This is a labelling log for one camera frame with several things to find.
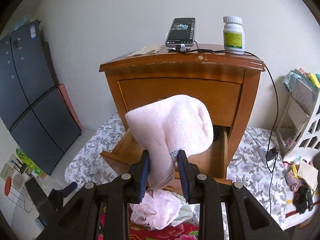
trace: silver bolt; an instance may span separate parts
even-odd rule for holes
[[[121,175],[121,179],[130,179],[131,175],[129,173],[124,173]]]
[[[84,185],[84,187],[87,188],[87,189],[91,189],[91,188],[94,187],[94,183],[93,183],[93,182],[88,182],[88,183],[86,183],[86,184]]]
[[[207,179],[207,175],[200,173],[200,174],[198,174],[197,178],[200,180],[205,180],[205,179]]]
[[[233,184],[236,188],[242,188],[243,187],[243,184],[241,182],[235,182]]]

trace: smartphone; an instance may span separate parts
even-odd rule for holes
[[[165,45],[175,48],[176,45],[185,44],[191,47],[195,42],[196,19],[175,18],[167,35]]]

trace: phone screen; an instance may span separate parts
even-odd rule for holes
[[[195,18],[175,18],[169,36],[167,44],[192,44]]]

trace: white plastic bottle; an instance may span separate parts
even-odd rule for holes
[[[236,16],[223,17],[224,49],[228,53],[242,55],[245,51],[242,19]]]

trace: refrigerator door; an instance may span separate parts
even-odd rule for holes
[[[48,175],[64,155],[32,110],[13,128],[11,135],[27,156]]]
[[[81,135],[81,130],[70,115],[58,89],[53,90],[37,103],[33,110],[63,152],[66,152]]]
[[[11,34],[13,60],[30,104],[54,86],[41,45],[38,20]]]
[[[29,107],[14,68],[10,36],[0,40],[0,116],[9,130]]]

